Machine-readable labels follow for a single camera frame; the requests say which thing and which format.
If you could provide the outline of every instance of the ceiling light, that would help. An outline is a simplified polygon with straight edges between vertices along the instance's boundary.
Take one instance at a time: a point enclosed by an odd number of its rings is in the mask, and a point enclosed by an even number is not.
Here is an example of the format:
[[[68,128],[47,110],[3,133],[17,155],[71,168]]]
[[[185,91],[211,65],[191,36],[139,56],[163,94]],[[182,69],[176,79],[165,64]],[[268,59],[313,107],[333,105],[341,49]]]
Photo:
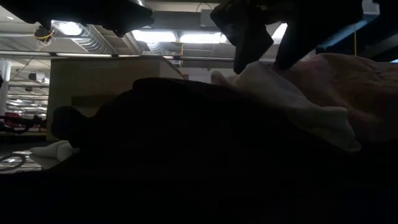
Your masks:
[[[137,2],[138,2],[138,4],[139,4],[140,6],[144,6],[144,4],[142,3],[141,0],[137,0]]]
[[[59,57],[112,57],[110,54],[57,53]]]
[[[172,31],[141,31],[133,30],[132,34],[138,41],[145,43],[175,42],[177,38]]]
[[[214,34],[184,34],[181,36],[180,41],[189,44],[219,44],[226,42],[226,37],[221,38],[221,33]]]
[[[80,24],[76,22],[51,21],[65,35],[80,35],[83,32]]]
[[[278,27],[278,29],[275,30],[274,34],[272,35],[274,44],[280,44],[280,42],[282,41],[282,38],[285,35],[286,28],[287,28],[287,24],[283,23]]]
[[[139,55],[118,55],[118,57],[139,57]]]
[[[47,52],[13,52],[8,50],[0,50],[0,55],[51,56],[50,53]]]

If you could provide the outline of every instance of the dark foreground object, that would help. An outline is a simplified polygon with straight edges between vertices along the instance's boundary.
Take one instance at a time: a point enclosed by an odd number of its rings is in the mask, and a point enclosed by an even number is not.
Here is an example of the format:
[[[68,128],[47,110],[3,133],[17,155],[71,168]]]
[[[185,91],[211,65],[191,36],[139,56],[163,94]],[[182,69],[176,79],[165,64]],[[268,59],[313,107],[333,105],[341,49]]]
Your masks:
[[[347,154],[222,86],[138,80],[87,125],[79,154],[0,176],[2,222],[397,221],[393,142]]]

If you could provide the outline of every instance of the yellow cable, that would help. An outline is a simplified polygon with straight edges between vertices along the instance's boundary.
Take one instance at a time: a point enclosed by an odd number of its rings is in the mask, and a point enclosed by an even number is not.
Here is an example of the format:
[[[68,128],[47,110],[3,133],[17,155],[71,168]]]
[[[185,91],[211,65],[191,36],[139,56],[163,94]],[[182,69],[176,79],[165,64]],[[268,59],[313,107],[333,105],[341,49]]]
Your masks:
[[[36,39],[46,39],[47,40],[47,38],[51,37],[54,34],[54,32],[55,32],[55,29],[52,30],[51,34],[46,35],[44,37],[37,37],[36,35],[34,35],[34,36],[36,37]]]
[[[356,24],[354,24],[354,54],[356,55]]]
[[[184,43],[181,43],[181,55],[183,55],[183,54],[184,54]]]

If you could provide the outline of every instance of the white fabric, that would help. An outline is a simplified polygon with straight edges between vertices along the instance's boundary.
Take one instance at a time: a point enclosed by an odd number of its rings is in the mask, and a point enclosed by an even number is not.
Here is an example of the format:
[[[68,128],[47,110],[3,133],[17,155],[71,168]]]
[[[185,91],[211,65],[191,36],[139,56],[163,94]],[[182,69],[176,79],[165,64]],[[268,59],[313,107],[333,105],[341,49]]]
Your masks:
[[[68,141],[59,141],[45,147],[33,147],[30,151],[32,152],[30,158],[33,161],[43,169],[49,169],[78,153],[79,149],[72,148]]]
[[[214,84],[227,85],[258,97],[267,106],[283,111],[298,128],[348,152],[361,149],[348,123],[347,109],[338,106],[320,107],[309,102],[296,86],[267,65],[251,63],[240,75],[228,79],[220,72],[211,74]]]

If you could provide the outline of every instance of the pink blanket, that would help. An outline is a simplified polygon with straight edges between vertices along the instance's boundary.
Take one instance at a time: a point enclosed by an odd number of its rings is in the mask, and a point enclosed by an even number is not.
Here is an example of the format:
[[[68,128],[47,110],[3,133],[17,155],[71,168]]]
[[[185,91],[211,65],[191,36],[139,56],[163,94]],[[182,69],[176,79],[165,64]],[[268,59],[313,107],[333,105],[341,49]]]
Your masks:
[[[398,139],[398,64],[320,54],[276,71],[319,106],[342,106],[358,139]]]

